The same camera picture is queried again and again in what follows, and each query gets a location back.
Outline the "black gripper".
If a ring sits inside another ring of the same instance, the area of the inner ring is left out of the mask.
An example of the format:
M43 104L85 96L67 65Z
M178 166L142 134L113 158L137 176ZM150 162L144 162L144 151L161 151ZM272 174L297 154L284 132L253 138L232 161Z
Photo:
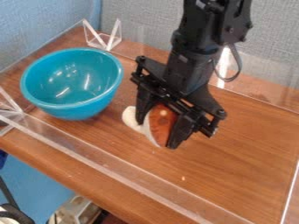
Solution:
M162 64L145 56L134 59L130 81L137 85L134 119L144 123L150 108L161 102L178 114L166 142L176 149L193 132L212 137L226 112L210 95L208 82L220 54L170 51Z

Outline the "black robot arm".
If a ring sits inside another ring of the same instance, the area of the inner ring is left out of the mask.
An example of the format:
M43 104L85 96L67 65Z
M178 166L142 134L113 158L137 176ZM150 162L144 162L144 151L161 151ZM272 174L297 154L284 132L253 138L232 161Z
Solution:
M130 81L137 85L134 119L149 123L157 144L178 147L194 132L212 137L226 112L213 99L208 83L217 74L221 52L234 47L252 28L252 0L182 0L182 17L172 33L172 50L162 64L134 58Z

